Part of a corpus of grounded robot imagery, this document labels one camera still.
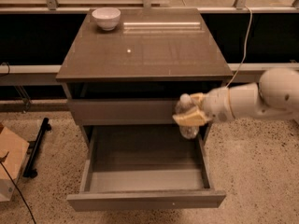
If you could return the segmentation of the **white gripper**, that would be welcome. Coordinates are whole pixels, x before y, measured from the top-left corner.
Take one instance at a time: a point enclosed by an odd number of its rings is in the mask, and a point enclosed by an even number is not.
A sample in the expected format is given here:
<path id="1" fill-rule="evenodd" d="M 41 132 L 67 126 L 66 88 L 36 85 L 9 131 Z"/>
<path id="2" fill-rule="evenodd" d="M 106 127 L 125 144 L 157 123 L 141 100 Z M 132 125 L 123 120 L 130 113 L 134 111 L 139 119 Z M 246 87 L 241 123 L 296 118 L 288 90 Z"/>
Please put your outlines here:
<path id="1" fill-rule="evenodd" d="M 220 87 L 213 89 L 207 94 L 198 92 L 190 95 L 194 103 L 201 107 L 194 107 L 182 114 L 175 114 L 174 121 L 179 126 L 204 126 L 209 121 L 212 122 L 227 122 L 234 119 L 230 107 L 229 89 Z"/>

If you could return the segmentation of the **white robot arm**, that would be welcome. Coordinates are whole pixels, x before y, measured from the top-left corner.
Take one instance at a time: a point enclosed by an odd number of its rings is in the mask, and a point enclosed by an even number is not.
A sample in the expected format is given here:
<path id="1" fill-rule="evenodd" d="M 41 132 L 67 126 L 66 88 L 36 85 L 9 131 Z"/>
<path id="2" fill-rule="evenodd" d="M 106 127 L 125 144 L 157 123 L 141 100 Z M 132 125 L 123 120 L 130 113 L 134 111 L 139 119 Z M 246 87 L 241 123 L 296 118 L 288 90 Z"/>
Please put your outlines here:
<path id="1" fill-rule="evenodd" d="M 259 83 L 188 96 L 194 107 L 173 116 L 179 126 L 204 126 L 234 119 L 295 119 L 299 114 L 299 72 L 290 68 L 265 71 Z"/>

